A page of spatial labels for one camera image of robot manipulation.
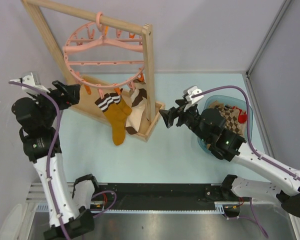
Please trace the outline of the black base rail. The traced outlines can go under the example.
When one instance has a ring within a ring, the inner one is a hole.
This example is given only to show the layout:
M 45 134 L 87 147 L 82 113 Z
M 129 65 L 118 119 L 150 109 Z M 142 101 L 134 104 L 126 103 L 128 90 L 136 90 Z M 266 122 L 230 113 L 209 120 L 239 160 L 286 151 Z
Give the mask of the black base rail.
M 106 206 L 121 211 L 204 211 L 225 201 L 219 185 L 208 183 L 108 183 L 99 186 L 106 193 Z

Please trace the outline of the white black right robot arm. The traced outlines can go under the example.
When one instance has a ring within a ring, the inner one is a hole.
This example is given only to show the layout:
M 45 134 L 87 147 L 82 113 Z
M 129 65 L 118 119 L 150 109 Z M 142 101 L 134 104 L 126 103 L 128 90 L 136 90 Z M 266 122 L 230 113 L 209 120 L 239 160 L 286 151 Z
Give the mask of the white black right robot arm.
M 226 128 L 226 119 L 218 109 L 198 111 L 182 99 L 169 110 L 160 110 L 167 128 L 174 124 L 186 125 L 198 138 L 209 146 L 209 151 L 219 160 L 244 166 L 263 178 L 250 181 L 236 175 L 228 175 L 221 184 L 220 194 L 232 201 L 235 197 L 247 197 L 279 204 L 289 214 L 300 218 L 300 170 L 287 166 L 274 158 L 252 149 L 246 140 Z

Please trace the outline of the mustard striped cuff sock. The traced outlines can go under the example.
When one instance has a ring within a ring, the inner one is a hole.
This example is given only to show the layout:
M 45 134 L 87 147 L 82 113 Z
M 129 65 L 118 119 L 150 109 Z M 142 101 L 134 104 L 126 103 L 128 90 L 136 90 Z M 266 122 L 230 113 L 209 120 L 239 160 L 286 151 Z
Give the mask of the mustard striped cuff sock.
M 119 109 L 125 114 L 123 124 L 126 125 L 127 119 L 132 113 L 132 108 L 127 105 L 121 94 L 112 92 L 109 95 L 112 97 Z

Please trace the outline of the aluminium frame profile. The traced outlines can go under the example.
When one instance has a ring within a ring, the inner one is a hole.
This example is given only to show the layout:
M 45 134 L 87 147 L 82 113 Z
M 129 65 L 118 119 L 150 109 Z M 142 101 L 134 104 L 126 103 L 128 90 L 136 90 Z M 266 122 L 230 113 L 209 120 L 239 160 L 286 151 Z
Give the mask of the aluminium frame profile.
M 265 152 L 300 170 L 300 0 L 286 0 L 247 71 Z

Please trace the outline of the pile of socks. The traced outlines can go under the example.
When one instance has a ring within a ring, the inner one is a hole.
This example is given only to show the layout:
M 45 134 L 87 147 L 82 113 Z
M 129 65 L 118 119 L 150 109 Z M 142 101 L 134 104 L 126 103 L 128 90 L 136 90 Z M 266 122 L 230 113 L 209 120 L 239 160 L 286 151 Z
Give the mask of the pile of socks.
M 248 115 L 245 110 L 237 106 L 224 105 L 215 100 L 209 106 L 209 109 L 218 109 L 220 115 L 225 118 L 225 127 L 233 133 L 245 137 Z

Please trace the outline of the pink round clip hanger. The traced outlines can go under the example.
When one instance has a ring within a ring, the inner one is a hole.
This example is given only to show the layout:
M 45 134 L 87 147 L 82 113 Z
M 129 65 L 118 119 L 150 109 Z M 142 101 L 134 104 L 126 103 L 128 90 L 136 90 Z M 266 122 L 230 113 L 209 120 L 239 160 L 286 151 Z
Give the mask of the pink round clip hanger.
M 134 80 L 144 82 L 144 71 L 149 66 L 143 30 L 143 26 L 107 19 L 100 11 L 65 42 L 62 48 L 65 66 L 88 95 L 92 94 L 92 89 L 103 94 L 104 90 L 111 89 L 118 93 L 125 85 L 134 88 Z M 131 66 L 133 75 L 113 83 L 102 83 L 88 76 L 98 68 L 110 70 L 115 66 Z

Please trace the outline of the blue plastic sock bin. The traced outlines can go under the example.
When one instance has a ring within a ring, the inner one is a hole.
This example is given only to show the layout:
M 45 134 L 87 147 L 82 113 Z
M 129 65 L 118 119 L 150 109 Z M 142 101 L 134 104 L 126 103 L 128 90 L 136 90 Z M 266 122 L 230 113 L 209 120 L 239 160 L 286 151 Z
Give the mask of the blue plastic sock bin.
M 208 108 L 214 101 L 224 105 L 237 106 L 246 111 L 247 124 L 244 137 L 226 128 L 226 119 L 221 116 L 218 109 Z M 213 95 L 207 99 L 201 116 L 203 117 L 203 129 L 208 132 L 197 138 L 200 148 L 221 160 L 230 161 L 233 157 L 239 156 L 241 144 L 247 143 L 252 133 L 252 108 L 243 100 L 225 95 Z

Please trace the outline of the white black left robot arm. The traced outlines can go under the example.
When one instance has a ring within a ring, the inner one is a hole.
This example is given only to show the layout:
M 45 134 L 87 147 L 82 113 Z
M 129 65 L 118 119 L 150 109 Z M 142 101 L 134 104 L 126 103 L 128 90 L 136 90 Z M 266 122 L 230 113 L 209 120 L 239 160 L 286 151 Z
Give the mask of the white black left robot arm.
M 33 91 L 29 97 L 18 99 L 11 108 L 21 125 L 19 136 L 23 151 L 33 164 L 42 183 L 49 207 L 49 230 L 46 240 L 71 240 L 95 229 L 90 211 L 91 200 L 100 196 L 101 188 L 92 174 L 77 178 L 73 191 L 66 181 L 59 139 L 61 111 L 80 101 L 79 84 L 65 85 L 53 81 L 55 89 L 41 89 L 23 83 L 9 84 Z

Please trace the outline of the wooden hanger rack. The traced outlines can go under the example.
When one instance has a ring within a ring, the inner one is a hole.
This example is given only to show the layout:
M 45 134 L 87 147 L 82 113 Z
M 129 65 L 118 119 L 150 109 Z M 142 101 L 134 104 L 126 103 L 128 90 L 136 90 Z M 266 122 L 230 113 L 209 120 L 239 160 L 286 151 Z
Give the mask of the wooden hanger rack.
M 109 125 L 116 145 L 126 136 L 147 141 L 159 111 L 165 108 L 155 99 L 152 25 L 140 26 L 51 0 L 25 0 L 23 6 L 66 83 L 80 85 L 75 110 Z M 85 23 L 60 45 L 42 8 Z

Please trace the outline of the mustard yellow sock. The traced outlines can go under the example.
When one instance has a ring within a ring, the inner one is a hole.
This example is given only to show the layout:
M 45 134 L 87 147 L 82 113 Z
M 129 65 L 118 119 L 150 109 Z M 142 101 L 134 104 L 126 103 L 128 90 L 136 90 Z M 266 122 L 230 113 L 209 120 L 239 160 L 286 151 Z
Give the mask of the mustard yellow sock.
M 103 98 L 99 97 L 95 101 L 95 104 L 110 123 L 113 143 L 116 146 L 121 145 L 126 137 L 125 120 L 127 116 L 108 93 L 106 93 Z

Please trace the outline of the cream brown striped sock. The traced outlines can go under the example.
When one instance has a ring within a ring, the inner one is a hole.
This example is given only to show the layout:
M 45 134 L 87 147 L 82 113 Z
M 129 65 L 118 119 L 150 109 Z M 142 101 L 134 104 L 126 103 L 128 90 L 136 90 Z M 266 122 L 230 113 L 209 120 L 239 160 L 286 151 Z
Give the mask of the cream brown striped sock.
M 139 106 L 143 102 L 143 100 L 148 99 L 145 84 L 136 83 L 134 86 L 135 89 L 129 90 L 132 108 Z

